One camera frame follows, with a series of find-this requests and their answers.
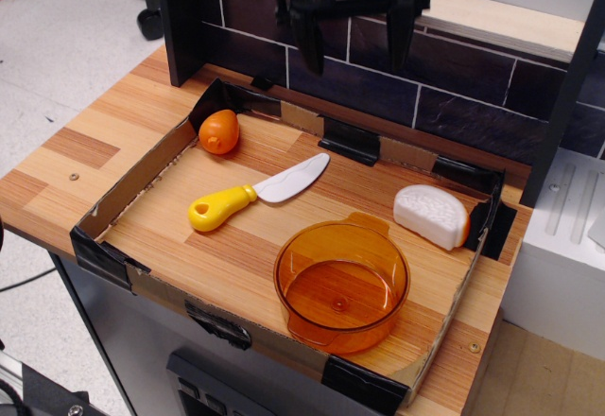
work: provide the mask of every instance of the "cardboard tray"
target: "cardboard tray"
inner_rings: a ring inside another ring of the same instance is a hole
[[[238,113],[238,147],[217,157],[197,131],[220,109]],[[194,199],[254,184],[331,150],[324,174],[292,200],[255,202],[212,233],[196,233]],[[514,219],[500,202],[504,175],[351,127],[217,79],[71,232],[78,264],[191,318],[234,348],[253,349],[382,414],[417,394],[478,256],[497,259]],[[393,197],[412,183],[438,185],[471,213],[467,243],[444,251],[394,223]],[[411,289],[391,335],[354,355],[328,355],[292,338],[272,280],[281,246],[299,230],[353,211],[380,217],[404,251]]]

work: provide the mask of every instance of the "plastic bowl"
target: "plastic bowl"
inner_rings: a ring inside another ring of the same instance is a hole
[[[333,354],[366,350],[397,322],[409,267],[381,219],[353,213],[290,238],[274,269],[292,336]]]

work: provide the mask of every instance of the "toy knife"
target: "toy knife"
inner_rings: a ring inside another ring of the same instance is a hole
[[[269,203],[289,199],[314,182],[329,162],[330,156],[320,153],[254,186],[244,184],[197,199],[189,206],[191,226],[210,232],[257,198]]]

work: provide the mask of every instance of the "white bread slice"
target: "white bread slice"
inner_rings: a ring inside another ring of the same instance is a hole
[[[450,251],[462,246],[471,219],[456,197],[438,187],[412,184],[395,196],[395,222]]]

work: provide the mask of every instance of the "toy persimmon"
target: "toy persimmon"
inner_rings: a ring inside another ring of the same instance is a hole
[[[213,113],[199,128],[199,142],[209,153],[228,153],[238,140],[239,122],[235,112],[230,109]]]

